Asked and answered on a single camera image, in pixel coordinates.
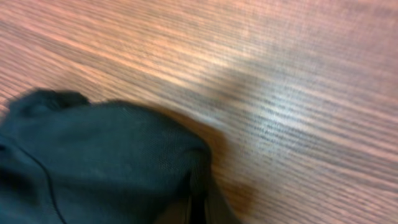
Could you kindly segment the black t-shirt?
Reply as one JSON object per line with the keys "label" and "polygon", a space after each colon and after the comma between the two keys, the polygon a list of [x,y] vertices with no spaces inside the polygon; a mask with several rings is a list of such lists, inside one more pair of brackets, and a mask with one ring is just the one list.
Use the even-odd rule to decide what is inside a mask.
{"label": "black t-shirt", "polygon": [[36,90],[1,121],[2,223],[237,223],[211,150],[174,119],[125,101]]}

